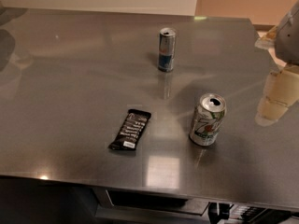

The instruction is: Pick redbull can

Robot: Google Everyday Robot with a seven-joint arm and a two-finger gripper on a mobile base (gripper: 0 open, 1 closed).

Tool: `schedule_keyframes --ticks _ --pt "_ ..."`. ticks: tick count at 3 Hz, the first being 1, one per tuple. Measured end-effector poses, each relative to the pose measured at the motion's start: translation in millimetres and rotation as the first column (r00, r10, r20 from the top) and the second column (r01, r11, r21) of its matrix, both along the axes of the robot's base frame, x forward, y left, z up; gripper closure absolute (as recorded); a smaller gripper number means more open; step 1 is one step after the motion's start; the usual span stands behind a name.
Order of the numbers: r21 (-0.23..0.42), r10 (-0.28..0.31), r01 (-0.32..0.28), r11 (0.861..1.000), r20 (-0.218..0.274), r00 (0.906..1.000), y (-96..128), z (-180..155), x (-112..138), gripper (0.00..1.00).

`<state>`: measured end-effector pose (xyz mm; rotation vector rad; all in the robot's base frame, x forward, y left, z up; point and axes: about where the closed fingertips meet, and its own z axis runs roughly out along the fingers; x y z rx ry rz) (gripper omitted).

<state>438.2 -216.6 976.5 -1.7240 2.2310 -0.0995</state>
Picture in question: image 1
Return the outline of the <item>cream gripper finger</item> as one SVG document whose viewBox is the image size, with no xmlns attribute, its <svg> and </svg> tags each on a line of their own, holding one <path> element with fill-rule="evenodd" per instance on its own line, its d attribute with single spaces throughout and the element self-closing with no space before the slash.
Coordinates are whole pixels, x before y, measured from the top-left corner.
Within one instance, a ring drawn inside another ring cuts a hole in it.
<svg viewBox="0 0 299 224">
<path fill-rule="evenodd" d="M 255 121 L 261 126 L 277 122 L 299 100 L 299 66 L 287 64 L 267 76 Z"/>
<path fill-rule="evenodd" d="M 255 42 L 255 47 L 258 49 L 273 49 L 277 38 L 278 28 L 272 27 L 268 32 L 259 37 Z"/>
</svg>

